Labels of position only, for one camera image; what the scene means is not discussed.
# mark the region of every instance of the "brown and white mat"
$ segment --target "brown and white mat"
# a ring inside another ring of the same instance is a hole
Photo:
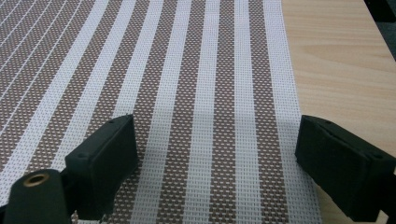
[[[1,204],[133,113],[108,223],[321,222],[280,0],[4,0],[0,22]]]

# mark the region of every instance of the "wooden table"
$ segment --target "wooden table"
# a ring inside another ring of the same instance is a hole
[[[302,113],[396,157],[396,62],[364,2],[283,0],[283,12]],[[352,223],[320,188],[318,196],[323,223]]]

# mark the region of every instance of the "striped fabric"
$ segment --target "striped fabric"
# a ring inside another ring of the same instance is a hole
[[[133,113],[107,223],[321,222],[280,0],[4,0],[0,24],[1,204]]]

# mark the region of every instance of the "woven texture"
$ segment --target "woven texture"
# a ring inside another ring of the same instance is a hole
[[[280,0],[5,0],[0,22],[0,204],[134,114],[108,223],[321,222]]]

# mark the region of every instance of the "wooden surface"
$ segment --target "wooden surface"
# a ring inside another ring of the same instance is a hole
[[[363,0],[283,0],[303,114],[396,157],[396,62]],[[353,223],[318,188],[323,223]],[[377,223],[385,223],[381,215]]]

